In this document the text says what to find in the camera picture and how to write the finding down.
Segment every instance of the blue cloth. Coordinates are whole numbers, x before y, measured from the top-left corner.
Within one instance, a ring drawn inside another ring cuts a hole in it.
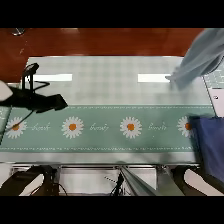
[[[191,123],[206,173],[224,182],[224,118],[200,117]]]
[[[218,68],[223,57],[224,29],[205,29],[193,41],[177,71],[166,78],[173,81],[182,78],[185,79],[185,83],[188,83],[198,76],[213,72]]]

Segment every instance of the white flower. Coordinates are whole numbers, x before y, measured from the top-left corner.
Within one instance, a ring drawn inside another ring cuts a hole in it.
[[[10,129],[6,132],[6,135],[8,135],[8,138],[17,138],[21,134],[23,134],[23,131],[26,130],[26,122],[23,121],[21,124],[18,124],[23,118],[22,117],[14,117],[10,122],[8,122],[6,126],[6,130]]]
[[[140,121],[134,117],[123,119],[120,127],[120,131],[123,131],[123,135],[126,135],[126,138],[135,138],[141,134],[140,130],[142,130]]]
[[[186,116],[179,119],[177,127],[179,131],[182,131],[182,135],[185,137],[194,137],[191,124],[188,122]]]
[[[66,136],[66,138],[70,137],[71,138],[75,138],[76,136],[79,136],[80,134],[82,134],[82,130],[83,130],[83,121],[81,119],[79,119],[78,117],[69,117],[68,119],[66,119],[65,122],[63,122],[62,125],[62,131],[64,132],[63,135]]]

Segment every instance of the daisy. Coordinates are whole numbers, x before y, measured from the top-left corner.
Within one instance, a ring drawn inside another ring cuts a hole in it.
[[[27,126],[25,121],[23,121],[21,124],[18,124],[21,120],[22,117],[14,117],[14,119],[8,122],[6,126],[6,130],[10,129],[9,131],[6,132],[8,138],[17,138],[23,134],[23,131],[26,130]]]
[[[188,122],[186,116],[179,119],[177,127],[179,131],[182,131],[182,135],[185,137],[194,137],[191,124]]]
[[[120,131],[123,131],[123,135],[126,135],[126,138],[135,138],[141,134],[140,130],[142,130],[140,121],[134,117],[123,119],[120,127]]]
[[[83,121],[79,119],[78,117],[69,117],[66,119],[65,122],[63,122],[62,125],[62,131],[64,132],[63,135],[66,136],[66,138],[75,138],[76,136],[79,136],[82,134],[83,130]]]

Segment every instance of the reddish brown wooden surface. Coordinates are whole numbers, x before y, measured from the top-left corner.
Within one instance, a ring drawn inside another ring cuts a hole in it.
[[[15,82],[28,57],[65,55],[184,56],[202,28],[0,29],[0,80]]]

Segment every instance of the table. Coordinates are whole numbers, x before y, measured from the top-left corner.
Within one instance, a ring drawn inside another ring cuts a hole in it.
[[[164,74],[172,74],[181,60],[143,56],[29,58],[27,64],[40,65],[35,79],[50,82],[37,93],[60,93],[69,107],[33,114],[18,130],[5,133],[0,161],[199,162],[188,116],[214,116],[215,112],[203,78],[196,78],[184,89],[165,82]],[[8,126],[28,113],[13,108],[8,112]]]

